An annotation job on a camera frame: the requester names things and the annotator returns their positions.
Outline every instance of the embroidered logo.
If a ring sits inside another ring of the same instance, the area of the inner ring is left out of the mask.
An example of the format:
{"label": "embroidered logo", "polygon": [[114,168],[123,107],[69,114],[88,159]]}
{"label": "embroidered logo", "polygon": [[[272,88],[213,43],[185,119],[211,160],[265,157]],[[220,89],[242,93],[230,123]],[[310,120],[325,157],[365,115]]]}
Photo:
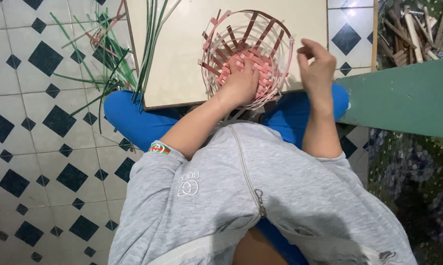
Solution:
{"label": "embroidered logo", "polygon": [[151,144],[148,152],[163,153],[165,155],[168,155],[171,152],[171,149],[163,144],[153,143]]}
{"label": "embroidered logo", "polygon": [[179,178],[179,187],[177,189],[177,196],[195,195],[198,191],[198,183],[194,178],[198,178],[198,171],[189,172]]}

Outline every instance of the gray sweatshirt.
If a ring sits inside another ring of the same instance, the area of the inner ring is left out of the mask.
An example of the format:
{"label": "gray sweatshirt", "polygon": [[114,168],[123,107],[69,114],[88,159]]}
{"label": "gray sweatshirt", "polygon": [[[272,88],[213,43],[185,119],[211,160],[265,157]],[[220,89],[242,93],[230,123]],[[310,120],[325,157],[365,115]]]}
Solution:
{"label": "gray sweatshirt", "polygon": [[416,264],[403,227],[344,153],[312,157],[255,123],[219,129],[191,161],[158,141],[150,151],[130,172],[110,265],[231,265],[260,218],[310,265]]}

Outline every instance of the person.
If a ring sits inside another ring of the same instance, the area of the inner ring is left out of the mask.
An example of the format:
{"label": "person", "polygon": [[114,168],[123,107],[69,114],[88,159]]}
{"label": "person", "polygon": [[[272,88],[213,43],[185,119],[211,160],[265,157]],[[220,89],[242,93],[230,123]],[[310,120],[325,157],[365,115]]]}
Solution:
{"label": "person", "polygon": [[341,149],[335,121],[348,93],[332,83],[335,57],[301,42],[306,93],[282,96],[260,124],[211,134],[254,97],[248,58],[242,71],[230,61],[223,89],[181,119],[139,112],[129,92],[107,97],[108,121],[149,150],[131,169],[110,265],[416,264],[402,225]]}

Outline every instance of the hand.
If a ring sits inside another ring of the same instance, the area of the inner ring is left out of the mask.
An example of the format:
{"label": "hand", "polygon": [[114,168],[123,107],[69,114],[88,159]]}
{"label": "hand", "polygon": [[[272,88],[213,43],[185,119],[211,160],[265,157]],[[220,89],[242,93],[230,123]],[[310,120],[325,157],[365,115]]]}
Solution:
{"label": "hand", "polygon": [[230,109],[251,103],[259,83],[259,70],[254,68],[253,61],[244,57],[244,68],[236,68],[236,58],[231,57],[229,62],[231,75],[227,77],[225,85],[215,94],[221,105]]}
{"label": "hand", "polygon": [[[302,39],[301,42],[304,46],[297,50],[297,59],[302,83],[312,108],[332,112],[331,85],[336,68],[336,58],[315,41]],[[308,59],[312,57],[315,57],[315,61],[308,65]]]}

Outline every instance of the woven basket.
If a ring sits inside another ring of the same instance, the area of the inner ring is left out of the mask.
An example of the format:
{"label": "woven basket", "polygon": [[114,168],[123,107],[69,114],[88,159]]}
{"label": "woven basket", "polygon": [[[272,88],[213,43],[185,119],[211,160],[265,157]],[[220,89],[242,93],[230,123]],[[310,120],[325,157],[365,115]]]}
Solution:
{"label": "woven basket", "polygon": [[289,30],[281,21],[257,10],[220,14],[221,10],[202,33],[202,59],[198,62],[209,96],[217,93],[230,75],[231,57],[236,57],[239,70],[244,67],[243,58],[249,57],[261,76],[253,101],[239,108],[257,109],[276,100],[292,61],[294,39]]}

